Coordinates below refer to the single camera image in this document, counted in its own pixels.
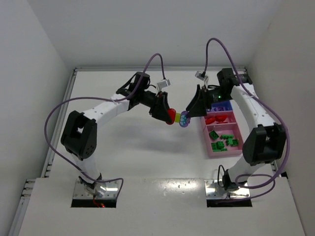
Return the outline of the red round lego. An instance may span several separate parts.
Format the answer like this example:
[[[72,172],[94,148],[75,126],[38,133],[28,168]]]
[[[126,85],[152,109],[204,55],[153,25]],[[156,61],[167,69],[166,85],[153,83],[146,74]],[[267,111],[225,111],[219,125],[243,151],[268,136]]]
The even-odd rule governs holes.
[[[173,108],[168,109],[168,114],[170,116],[170,121],[167,122],[167,124],[172,125],[175,122],[176,117],[176,110]]]
[[[215,116],[216,118],[216,122],[225,122],[225,120],[227,119],[226,115],[221,115],[221,116]]]

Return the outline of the purple brick from stack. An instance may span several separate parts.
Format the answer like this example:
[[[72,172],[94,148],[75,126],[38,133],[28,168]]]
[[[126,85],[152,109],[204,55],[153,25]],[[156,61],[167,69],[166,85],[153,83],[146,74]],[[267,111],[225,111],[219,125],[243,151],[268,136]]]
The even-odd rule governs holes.
[[[213,107],[211,109],[211,112],[222,112],[222,111],[225,111],[225,110],[226,110],[225,106],[218,106],[218,107]]]

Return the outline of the yellow-green brick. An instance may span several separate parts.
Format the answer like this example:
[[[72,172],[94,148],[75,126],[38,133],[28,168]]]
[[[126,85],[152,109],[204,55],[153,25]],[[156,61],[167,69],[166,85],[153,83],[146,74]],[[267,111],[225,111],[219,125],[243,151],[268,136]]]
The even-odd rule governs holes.
[[[176,123],[180,123],[181,122],[181,114],[180,113],[176,113],[176,115],[175,115],[175,122]]]

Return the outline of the red square lego brick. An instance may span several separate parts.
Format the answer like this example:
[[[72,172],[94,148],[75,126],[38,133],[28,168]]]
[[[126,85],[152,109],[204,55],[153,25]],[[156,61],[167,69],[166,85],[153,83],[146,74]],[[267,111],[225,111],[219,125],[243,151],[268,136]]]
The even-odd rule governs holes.
[[[214,123],[216,121],[215,117],[210,117],[208,119],[205,120],[206,125],[210,125],[212,123]]]

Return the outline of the purple paw lego piece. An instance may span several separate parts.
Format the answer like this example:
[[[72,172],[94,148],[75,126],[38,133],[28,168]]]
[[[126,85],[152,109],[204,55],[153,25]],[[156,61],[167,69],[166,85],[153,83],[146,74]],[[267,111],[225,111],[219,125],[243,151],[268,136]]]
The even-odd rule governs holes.
[[[180,114],[180,120],[179,120],[179,125],[182,128],[187,127],[190,124],[190,118],[188,117],[188,112],[187,111],[183,111]]]

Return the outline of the green lego plate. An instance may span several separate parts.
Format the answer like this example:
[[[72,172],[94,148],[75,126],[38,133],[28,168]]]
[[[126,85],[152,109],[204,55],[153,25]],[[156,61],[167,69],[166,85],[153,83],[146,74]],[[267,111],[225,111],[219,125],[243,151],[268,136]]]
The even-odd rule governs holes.
[[[230,134],[222,134],[220,136],[221,139],[227,140],[227,139],[233,139],[234,135],[230,135]]]

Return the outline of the large green plate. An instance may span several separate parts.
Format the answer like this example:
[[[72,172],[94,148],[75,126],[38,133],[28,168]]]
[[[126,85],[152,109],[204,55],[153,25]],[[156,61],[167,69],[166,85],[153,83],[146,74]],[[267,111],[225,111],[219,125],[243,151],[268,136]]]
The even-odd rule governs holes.
[[[213,152],[227,151],[227,148],[220,141],[211,143],[211,148]]]

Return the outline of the green base plate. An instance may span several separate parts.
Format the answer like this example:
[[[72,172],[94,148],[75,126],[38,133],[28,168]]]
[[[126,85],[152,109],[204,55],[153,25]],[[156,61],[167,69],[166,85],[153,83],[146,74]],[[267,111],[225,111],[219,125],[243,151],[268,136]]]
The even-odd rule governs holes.
[[[234,146],[233,144],[233,139],[232,138],[229,138],[229,139],[225,139],[225,140],[221,140],[220,141],[222,143],[222,145],[225,147],[225,146]]]

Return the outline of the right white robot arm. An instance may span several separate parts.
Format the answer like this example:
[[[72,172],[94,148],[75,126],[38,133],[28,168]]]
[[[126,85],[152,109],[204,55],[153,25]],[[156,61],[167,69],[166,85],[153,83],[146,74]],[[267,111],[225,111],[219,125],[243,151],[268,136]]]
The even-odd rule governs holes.
[[[189,118],[202,117],[217,102],[234,100],[249,127],[249,136],[242,147],[242,156],[224,171],[224,189],[237,188],[265,164],[281,158],[287,135],[282,124],[267,113],[258,101],[252,80],[247,74],[236,75],[231,68],[217,74],[219,85],[210,88],[197,85],[192,101],[186,107]]]

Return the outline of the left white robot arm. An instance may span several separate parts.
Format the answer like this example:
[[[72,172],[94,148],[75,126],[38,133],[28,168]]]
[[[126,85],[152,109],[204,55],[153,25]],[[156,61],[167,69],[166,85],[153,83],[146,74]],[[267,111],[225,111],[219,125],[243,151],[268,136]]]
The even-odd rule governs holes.
[[[97,145],[97,130],[117,115],[142,104],[149,107],[151,117],[172,124],[175,110],[168,105],[168,94],[162,91],[170,86],[163,79],[156,85],[157,91],[149,91],[150,76],[136,72],[116,93],[99,105],[84,112],[72,111],[66,121],[61,144],[70,153],[80,168],[80,182],[88,190],[95,191],[98,180],[102,179],[95,163],[94,152]]]

